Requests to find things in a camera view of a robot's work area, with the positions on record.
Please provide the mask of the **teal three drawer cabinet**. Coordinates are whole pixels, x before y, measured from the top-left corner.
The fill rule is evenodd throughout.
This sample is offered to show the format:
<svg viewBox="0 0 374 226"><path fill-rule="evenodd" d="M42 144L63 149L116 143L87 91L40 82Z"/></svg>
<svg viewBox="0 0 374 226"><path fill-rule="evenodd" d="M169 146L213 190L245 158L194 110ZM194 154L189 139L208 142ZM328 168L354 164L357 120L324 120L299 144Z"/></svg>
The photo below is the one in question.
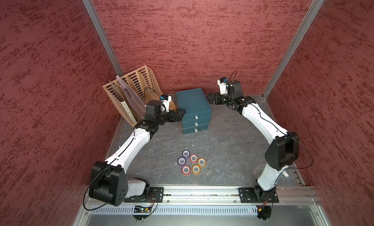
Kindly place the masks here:
<svg viewBox="0 0 374 226"><path fill-rule="evenodd" d="M179 109L185 111L180 122L182 133L185 135L207 130L211 107L202 88L179 91L175 96Z"/></svg>

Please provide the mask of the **purple tape roll back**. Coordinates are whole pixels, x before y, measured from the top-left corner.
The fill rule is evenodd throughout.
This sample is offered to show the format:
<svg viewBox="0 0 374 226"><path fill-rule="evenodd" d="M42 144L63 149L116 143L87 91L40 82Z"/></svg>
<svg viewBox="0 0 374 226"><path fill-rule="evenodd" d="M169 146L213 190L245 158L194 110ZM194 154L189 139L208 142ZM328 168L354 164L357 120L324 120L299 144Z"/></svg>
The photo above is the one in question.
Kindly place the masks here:
<svg viewBox="0 0 374 226"><path fill-rule="evenodd" d="M182 152L182 156L183 156L185 159L187 159L187 158L189 158L189 157L191 156L191 152L190 152L189 150L184 150L184 151Z"/></svg>

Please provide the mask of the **purple tape roll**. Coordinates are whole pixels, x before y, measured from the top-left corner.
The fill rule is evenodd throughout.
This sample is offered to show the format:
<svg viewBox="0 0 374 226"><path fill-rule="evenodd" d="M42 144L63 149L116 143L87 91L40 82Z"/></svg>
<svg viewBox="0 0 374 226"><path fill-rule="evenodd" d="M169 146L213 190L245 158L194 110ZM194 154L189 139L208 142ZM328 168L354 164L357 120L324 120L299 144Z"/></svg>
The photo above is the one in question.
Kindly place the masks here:
<svg viewBox="0 0 374 226"><path fill-rule="evenodd" d="M178 158L177 163L179 166L183 167L186 165L186 159L184 157L180 157Z"/></svg>
<svg viewBox="0 0 374 226"><path fill-rule="evenodd" d="M187 159L187 158L189 158L189 157L191 156L191 152L190 152L189 150L184 150L184 151L182 152L182 156L183 156L185 159Z"/></svg>

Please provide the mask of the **orange tape roll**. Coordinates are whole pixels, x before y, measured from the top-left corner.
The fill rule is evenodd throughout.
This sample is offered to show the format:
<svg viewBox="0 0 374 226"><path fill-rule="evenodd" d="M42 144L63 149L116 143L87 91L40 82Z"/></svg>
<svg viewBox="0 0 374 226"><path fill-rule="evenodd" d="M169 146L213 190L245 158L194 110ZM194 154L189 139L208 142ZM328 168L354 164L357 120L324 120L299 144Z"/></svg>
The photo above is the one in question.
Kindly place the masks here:
<svg viewBox="0 0 374 226"><path fill-rule="evenodd" d="M204 158L199 158L197 162L199 167L205 167L206 166L206 160Z"/></svg>
<svg viewBox="0 0 374 226"><path fill-rule="evenodd" d="M199 165L194 165L191 172L195 175L199 175L201 173L201 167Z"/></svg>

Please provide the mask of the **orange tape roll front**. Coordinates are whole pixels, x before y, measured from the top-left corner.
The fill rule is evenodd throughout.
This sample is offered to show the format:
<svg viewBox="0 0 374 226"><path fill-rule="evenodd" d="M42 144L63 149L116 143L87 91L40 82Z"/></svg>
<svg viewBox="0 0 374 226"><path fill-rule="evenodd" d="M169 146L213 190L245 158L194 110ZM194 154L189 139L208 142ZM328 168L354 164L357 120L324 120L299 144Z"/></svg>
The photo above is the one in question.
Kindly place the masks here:
<svg viewBox="0 0 374 226"><path fill-rule="evenodd" d="M195 175L199 175L201 173L201 167L199 165L194 165L191 172Z"/></svg>

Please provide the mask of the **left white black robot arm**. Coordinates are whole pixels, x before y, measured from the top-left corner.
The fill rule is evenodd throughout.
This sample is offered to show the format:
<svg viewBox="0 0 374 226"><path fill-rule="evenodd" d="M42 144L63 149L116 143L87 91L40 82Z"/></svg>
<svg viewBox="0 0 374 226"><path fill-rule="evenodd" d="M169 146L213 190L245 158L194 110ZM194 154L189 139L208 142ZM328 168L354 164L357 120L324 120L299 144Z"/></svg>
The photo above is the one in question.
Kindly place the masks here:
<svg viewBox="0 0 374 226"><path fill-rule="evenodd" d="M180 122L186 111L170 110L166 102L152 100L146 105L145 116L136 123L126 142L104 162L97 161L91 170L88 187L90 198L118 206L132 197L148 198L150 184L143 179L128 179L127 170L140 150L153 138L161 125Z"/></svg>

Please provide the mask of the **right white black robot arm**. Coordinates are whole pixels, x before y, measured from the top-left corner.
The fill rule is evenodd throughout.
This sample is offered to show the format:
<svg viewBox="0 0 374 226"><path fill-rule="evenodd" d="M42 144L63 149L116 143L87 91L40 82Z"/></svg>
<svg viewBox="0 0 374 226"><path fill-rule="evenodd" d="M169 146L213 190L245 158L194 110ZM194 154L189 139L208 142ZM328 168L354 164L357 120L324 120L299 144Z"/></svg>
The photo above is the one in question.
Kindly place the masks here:
<svg viewBox="0 0 374 226"><path fill-rule="evenodd" d="M210 93L210 104L226 105L248 119L263 134L269 143L265 153L266 166L256 180L252 196L256 201L274 197L276 184L281 175L291 168L299 157L299 136L289 132L272 120L250 96L244 96L241 83L222 77L217 80L219 93Z"/></svg>

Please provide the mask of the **red tape roll middle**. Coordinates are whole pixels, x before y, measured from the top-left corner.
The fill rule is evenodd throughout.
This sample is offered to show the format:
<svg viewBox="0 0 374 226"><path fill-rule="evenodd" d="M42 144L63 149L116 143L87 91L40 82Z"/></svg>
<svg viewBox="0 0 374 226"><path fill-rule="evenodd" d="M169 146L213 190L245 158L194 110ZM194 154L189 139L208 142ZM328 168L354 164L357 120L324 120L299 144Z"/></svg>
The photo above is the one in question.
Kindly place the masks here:
<svg viewBox="0 0 374 226"><path fill-rule="evenodd" d="M190 156L190 161L191 161L192 163L197 163L197 162L198 162L198 156L195 155L195 154L192 154L192 155Z"/></svg>

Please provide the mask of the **red tape roll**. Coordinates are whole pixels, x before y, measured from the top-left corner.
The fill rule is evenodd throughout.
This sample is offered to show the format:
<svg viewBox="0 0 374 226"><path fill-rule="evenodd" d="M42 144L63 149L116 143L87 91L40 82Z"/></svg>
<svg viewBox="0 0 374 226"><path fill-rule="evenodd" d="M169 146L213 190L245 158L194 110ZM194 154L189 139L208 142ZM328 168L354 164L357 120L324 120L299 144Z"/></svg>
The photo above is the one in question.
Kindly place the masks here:
<svg viewBox="0 0 374 226"><path fill-rule="evenodd" d="M190 168L190 166L183 166L182 167L182 173L184 174L184 175L189 175L190 174L190 172L191 172L191 168Z"/></svg>
<svg viewBox="0 0 374 226"><path fill-rule="evenodd" d="M192 163L197 163L197 162L198 162L198 156L195 155L195 154L192 154L192 155L190 156L190 161L191 161Z"/></svg>

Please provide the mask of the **red tape roll front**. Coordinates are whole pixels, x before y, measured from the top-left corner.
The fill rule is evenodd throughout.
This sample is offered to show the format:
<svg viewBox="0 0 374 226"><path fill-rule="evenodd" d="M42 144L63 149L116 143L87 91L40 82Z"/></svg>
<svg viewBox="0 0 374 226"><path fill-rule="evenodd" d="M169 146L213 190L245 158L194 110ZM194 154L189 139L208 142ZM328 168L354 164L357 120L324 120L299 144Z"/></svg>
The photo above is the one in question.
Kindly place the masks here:
<svg viewBox="0 0 374 226"><path fill-rule="evenodd" d="M182 167L182 173L184 174L184 175L189 175L190 174L190 172L191 172L191 168L190 168L190 166L183 166Z"/></svg>

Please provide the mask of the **grey translucent folder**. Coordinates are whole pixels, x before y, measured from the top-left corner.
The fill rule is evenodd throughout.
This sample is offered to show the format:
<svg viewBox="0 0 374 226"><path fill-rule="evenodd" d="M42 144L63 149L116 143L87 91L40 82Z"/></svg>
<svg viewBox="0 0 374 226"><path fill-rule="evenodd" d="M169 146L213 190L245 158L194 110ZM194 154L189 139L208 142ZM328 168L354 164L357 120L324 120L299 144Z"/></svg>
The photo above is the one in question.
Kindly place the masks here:
<svg viewBox="0 0 374 226"><path fill-rule="evenodd" d="M145 116L146 105L139 97L139 95L120 77L116 76L118 83L126 94L127 100L130 103L131 107L141 116Z"/></svg>

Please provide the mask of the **beige plastic file organizer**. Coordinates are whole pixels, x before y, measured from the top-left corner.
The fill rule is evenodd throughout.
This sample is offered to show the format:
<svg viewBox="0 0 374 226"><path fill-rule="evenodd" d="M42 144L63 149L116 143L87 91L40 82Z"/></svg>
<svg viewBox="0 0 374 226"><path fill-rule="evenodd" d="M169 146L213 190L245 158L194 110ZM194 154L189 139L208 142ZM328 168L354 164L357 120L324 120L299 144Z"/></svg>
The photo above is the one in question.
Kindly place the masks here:
<svg viewBox="0 0 374 226"><path fill-rule="evenodd" d="M103 86L120 115L132 126L145 115L145 105L163 95L153 70L142 66Z"/></svg>

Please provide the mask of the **white beige paper folder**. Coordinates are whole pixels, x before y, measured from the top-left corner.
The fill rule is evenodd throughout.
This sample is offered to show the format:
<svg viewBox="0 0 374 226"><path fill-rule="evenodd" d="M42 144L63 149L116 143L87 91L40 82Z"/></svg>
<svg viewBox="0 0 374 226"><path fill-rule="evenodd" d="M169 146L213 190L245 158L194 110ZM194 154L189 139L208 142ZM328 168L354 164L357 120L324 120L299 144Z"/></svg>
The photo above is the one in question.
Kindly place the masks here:
<svg viewBox="0 0 374 226"><path fill-rule="evenodd" d="M110 83L103 86L110 100L114 104L120 115L134 127L137 123L137 114L131 107L130 103L125 96L123 89L117 80L111 81Z"/></svg>

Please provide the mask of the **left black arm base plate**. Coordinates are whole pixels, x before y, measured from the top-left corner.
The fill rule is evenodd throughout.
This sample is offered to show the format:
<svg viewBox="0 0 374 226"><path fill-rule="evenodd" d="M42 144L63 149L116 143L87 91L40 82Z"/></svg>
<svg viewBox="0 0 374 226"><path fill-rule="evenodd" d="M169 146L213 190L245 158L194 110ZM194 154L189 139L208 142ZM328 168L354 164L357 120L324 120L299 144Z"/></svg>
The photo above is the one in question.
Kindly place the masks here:
<svg viewBox="0 0 374 226"><path fill-rule="evenodd" d="M140 196L126 198L125 203L161 203L163 201L164 188L150 187Z"/></svg>

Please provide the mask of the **aluminium front rail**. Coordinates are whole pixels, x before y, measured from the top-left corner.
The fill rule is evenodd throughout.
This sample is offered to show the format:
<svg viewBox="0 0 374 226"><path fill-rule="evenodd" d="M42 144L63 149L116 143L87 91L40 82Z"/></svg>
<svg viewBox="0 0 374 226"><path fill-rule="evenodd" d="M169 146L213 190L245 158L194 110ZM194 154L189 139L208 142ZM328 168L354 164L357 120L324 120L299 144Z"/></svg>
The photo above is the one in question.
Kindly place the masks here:
<svg viewBox="0 0 374 226"><path fill-rule="evenodd" d="M243 203L238 186L163 186L153 213L135 212L134 203L114 207L85 199L76 226L328 226L330 221L313 187L278 187L276 203Z"/></svg>

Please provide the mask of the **left aluminium corner post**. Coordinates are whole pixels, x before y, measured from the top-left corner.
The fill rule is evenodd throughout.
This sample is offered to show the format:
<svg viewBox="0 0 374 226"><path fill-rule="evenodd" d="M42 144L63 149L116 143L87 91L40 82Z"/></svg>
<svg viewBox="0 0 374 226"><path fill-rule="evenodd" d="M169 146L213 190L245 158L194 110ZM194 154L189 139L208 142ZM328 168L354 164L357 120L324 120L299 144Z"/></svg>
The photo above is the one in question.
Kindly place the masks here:
<svg viewBox="0 0 374 226"><path fill-rule="evenodd" d="M118 76L123 76L123 71L122 71L122 68L120 66L120 63L118 61L118 58L112 48L112 45L108 39L108 36L104 30L104 27L100 21L100 18L97 14L97 11L94 7L94 4L93 4L93 1L92 0L82 0L83 2L83 5L93 23L93 26L104 46L104 49L117 73Z"/></svg>

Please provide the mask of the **aluminium corner post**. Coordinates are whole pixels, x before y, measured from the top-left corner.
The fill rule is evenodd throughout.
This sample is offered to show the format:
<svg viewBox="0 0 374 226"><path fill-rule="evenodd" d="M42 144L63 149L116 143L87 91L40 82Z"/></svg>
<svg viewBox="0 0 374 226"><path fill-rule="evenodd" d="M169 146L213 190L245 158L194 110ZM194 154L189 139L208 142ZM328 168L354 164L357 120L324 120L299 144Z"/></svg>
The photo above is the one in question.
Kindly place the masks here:
<svg viewBox="0 0 374 226"><path fill-rule="evenodd" d="M277 66L270 82L268 83L264 93L262 94L263 99L267 100L271 91L273 90L277 80L281 76L282 72L284 71L285 67L287 66L289 60L293 56L295 50L299 46L300 42L302 41L303 37L305 36L306 32L308 31L310 25L312 24L314 18L316 17L317 13L321 9L325 0L313 0L307 13L305 14L301 24L299 25L295 35L293 36L283 58L281 59L279 65Z"/></svg>
<svg viewBox="0 0 374 226"><path fill-rule="evenodd" d="M118 58L112 48L112 45L108 39L108 36L104 30L104 27L100 21L100 18L97 14L97 11L94 7L94 4L93 4L93 1L92 0L82 0L83 2L83 5L93 23L93 26L104 46L104 49L117 73L118 76L123 76L123 71L122 71L122 68L120 66L120 63L118 61Z"/></svg>

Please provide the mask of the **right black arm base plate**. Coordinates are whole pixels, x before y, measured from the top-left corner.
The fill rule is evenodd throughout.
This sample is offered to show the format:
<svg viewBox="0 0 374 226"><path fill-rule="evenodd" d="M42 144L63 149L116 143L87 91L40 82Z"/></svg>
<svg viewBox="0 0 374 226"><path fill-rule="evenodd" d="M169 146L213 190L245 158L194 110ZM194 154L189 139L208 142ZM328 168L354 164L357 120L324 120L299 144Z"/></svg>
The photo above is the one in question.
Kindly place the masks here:
<svg viewBox="0 0 374 226"><path fill-rule="evenodd" d="M255 186L250 188L238 188L238 192L241 203L279 203L276 188L264 191L261 187Z"/></svg>

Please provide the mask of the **right aluminium corner post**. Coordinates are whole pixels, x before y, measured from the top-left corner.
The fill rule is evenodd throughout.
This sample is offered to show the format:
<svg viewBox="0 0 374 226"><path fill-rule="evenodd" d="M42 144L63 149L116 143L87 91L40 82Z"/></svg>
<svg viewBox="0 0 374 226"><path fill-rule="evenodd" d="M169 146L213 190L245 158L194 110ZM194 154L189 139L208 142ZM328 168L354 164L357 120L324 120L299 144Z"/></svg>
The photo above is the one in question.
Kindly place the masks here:
<svg viewBox="0 0 374 226"><path fill-rule="evenodd" d="M279 65L277 66L270 82L268 83L264 93L262 94L263 99L267 100L271 91L273 90L277 80L281 76L282 72L284 71L285 67L287 66L289 60L293 56L295 50L299 46L300 42L302 41L303 37L305 36L306 32L308 31L310 25L312 24L314 18L316 17L317 13L321 9L325 0L313 0L307 13L305 14L301 24L299 25L295 35L293 36L283 58L281 59Z"/></svg>

